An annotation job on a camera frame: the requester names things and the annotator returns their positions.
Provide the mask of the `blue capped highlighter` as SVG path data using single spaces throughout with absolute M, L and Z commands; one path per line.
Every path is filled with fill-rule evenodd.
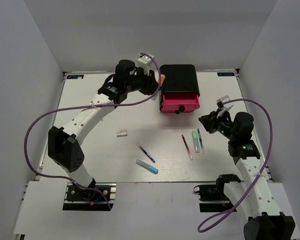
M 158 170 L 157 168 L 155 168 L 155 167 L 153 167 L 153 166 L 151 166 L 151 165 L 149 165 L 149 164 L 147 164 L 147 163 L 145 163 L 145 162 L 143 162 L 143 161 L 141 161 L 141 160 L 139 160 L 139 159 L 136 159 L 136 160 L 135 160 L 135 163 L 136 163 L 138 166 L 140 166 L 140 167 L 142 167 L 142 168 L 148 170 L 149 172 L 151 172 L 151 173 L 153 173 L 153 174 L 155 174 L 155 175 L 158 174 L 158 172 L 159 172 L 159 170 Z

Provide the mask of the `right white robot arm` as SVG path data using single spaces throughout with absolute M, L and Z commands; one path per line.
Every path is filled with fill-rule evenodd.
M 260 152 L 252 140 L 254 118 L 239 112 L 234 119 L 229 112 L 212 111 L 199 119 L 204 129 L 221 133 L 228 139 L 228 152 L 239 170 L 246 189 L 235 174 L 220 175 L 216 195 L 229 199 L 247 221 L 243 227 L 246 240 L 290 240 L 296 227 L 292 216 L 285 215 L 275 201 L 264 172 Z

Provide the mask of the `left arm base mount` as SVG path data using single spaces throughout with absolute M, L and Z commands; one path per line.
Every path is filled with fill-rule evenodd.
M 116 183 L 96 183 L 95 189 L 99 191 L 90 191 L 80 189 L 79 187 L 68 183 L 63 201 L 63 211 L 86 211 L 86 212 L 108 212 L 107 201 L 112 208 L 116 197 Z

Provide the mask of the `orange capped highlighter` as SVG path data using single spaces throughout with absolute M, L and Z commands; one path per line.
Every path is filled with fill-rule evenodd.
M 157 88 L 155 90 L 155 93 L 153 94 L 153 96 L 151 98 L 152 101 L 155 101 L 157 99 L 157 96 L 159 94 L 159 91 L 161 90 L 161 87 L 162 87 L 162 85 L 163 85 L 163 83 L 165 81 L 165 78 L 166 78 L 166 76 L 164 74 L 160 74 L 159 77 L 158 77 L 158 79 L 156 80 L 158 86 L 157 86 Z

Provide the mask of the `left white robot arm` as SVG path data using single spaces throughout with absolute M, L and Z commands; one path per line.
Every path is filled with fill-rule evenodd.
M 141 54 L 137 62 L 123 59 L 97 90 L 90 106 L 62 127 L 53 126 L 48 132 L 48 156 L 59 165 L 70 180 L 78 185 L 78 193 L 89 200 L 95 196 L 94 178 L 83 162 L 82 143 L 90 131 L 109 113 L 122 105 L 128 93 L 139 91 L 155 95 L 161 86 L 151 70 L 152 55 Z

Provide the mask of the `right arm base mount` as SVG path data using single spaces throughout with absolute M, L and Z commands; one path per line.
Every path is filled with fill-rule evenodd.
M 214 184 L 201 184 L 193 188 L 193 193 L 199 195 L 199 210 L 201 213 L 221 213 L 233 207 L 231 200 L 224 194 L 225 184 L 240 183 L 236 174 L 221 174 Z

